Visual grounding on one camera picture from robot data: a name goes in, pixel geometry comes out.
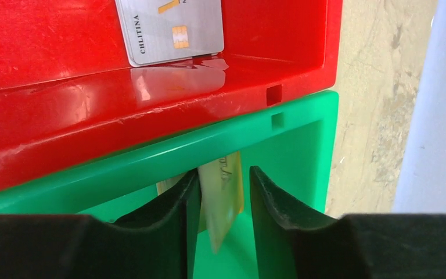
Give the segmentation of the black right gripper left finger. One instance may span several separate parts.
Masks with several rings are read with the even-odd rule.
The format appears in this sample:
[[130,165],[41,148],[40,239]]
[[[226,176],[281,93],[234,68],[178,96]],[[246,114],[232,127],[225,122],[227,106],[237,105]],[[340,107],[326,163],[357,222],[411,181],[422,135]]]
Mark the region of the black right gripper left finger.
[[197,170],[114,223],[88,214],[0,214],[0,278],[192,278]]

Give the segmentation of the gold card with stripe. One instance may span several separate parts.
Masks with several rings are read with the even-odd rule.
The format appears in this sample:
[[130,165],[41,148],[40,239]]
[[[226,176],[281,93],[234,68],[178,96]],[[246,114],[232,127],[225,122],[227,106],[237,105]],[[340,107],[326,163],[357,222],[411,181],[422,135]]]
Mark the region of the gold card with stripe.
[[218,253],[235,219],[244,208],[240,152],[203,164],[197,171],[206,230],[213,253]]

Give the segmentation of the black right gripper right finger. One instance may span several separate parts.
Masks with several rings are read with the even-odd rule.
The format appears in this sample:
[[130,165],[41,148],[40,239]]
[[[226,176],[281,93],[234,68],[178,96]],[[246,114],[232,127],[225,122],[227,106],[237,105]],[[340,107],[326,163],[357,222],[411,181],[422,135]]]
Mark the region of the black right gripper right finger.
[[335,219],[249,175],[260,278],[446,278],[446,214]]

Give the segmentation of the green plastic bin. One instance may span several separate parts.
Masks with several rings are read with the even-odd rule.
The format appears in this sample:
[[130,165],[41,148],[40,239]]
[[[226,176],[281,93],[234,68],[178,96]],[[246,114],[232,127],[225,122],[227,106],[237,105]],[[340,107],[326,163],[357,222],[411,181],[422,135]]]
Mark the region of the green plastic bin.
[[257,278],[249,168],[325,210],[339,96],[322,91],[260,112],[140,144],[0,192],[0,213],[86,213],[113,221],[156,197],[156,183],[233,152],[244,209],[217,253],[197,238],[194,278]]

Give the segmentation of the red plastic bin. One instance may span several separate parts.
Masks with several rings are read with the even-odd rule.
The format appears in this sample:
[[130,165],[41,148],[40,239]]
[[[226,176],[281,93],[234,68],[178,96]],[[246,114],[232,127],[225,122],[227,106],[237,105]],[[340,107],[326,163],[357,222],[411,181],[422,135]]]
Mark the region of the red plastic bin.
[[336,81],[342,1],[222,1],[215,56],[133,68],[114,1],[0,1],[0,191]]

